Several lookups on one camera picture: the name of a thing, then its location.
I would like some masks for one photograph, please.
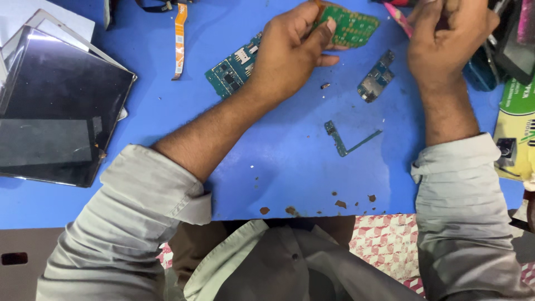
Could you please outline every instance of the green label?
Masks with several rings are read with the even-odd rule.
[[[529,115],[535,112],[535,85],[520,84],[516,79],[511,79],[505,85],[500,109],[509,115]]]

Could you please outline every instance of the red and white pattern floor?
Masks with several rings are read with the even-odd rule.
[[[418,271],[417,238],[416,214],[357,216],[349,247],[351,253],[425,296]],[[167,244],[161,248],[157,258],[168,269],[173,253]],[[521,279],[535,288],[535,262],[522,266]]]

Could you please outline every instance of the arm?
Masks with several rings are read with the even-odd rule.
[[[206,181],[243,133],[267,112],[295,94],[314,67],[331,66],[338,56],[322,55],[336,28],[334,20],[310,36],[319,8],[305,2],[275,17],[264,29],[255,72],[228,100],[157,142],[153,149]]]
[[[460,0],[450,29],[435,31],[443,0],[420,7],[409,47],[426,142],[412,167],[420,273],[429,300],[532,300],[520,282],[507,206],[493,162],[500,152],[480,134],[461,70],[497,26],[487,0]]]
[[[158,247],[179,222],[210,222],[211,195],[202,182],[244,131],[297,92],[314,67],[338,62],[322,55],[334,21],[310,33],[318,10],[303,3],[266,25],[253,75],[237,94],[152,148],[129,145],[117,156],[101,176],[102,188],[60,236],[38,280],[37,299],[162,299]]]

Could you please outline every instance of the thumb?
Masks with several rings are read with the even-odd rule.
[[[417,42],[434,42],[434,33],[442,15],[444,0],[434,0],[424,4],[416,20],[412,40]]]
[[[329,17],[327,22],[321,23],[301,46],[305,51],[314,56],[314,62],[322,55],[323,50],[329,45],[336,29],[336,22]]]

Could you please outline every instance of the blue circuit board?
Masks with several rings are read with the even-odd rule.
[[[231,96],[251,76],[261,39],[262,32],[259,32],[248,44],[204,74],[222,99]]]
[[[388,69],[394,58],[394,53],[387,51],[358,86],[358,93],[367,103],[375,101],[394,78]]]

